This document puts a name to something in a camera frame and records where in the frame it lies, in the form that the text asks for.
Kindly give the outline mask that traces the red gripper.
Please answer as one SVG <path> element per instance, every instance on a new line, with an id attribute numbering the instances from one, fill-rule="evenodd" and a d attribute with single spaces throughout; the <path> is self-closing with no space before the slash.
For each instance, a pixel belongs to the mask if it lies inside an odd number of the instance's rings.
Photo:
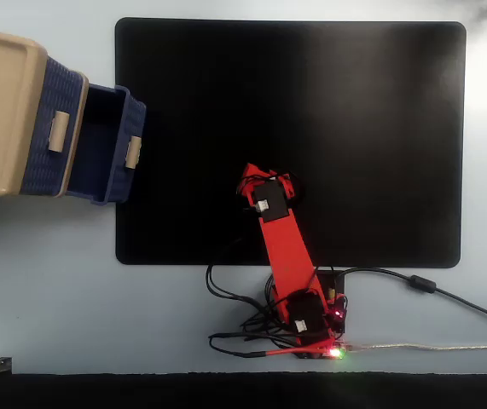
<path id="1" fill-rule="evenodd" d="M 236 188 L 236 193 L 247 199 L 250 206 L 256 204 L 253 192 L 257 186 L 267 181 L 277 181 L 284 189 L 289 207 L 301 200 L 301 181 L 288 170 L 262 170 L 255 164 L 247 164 Z"/>

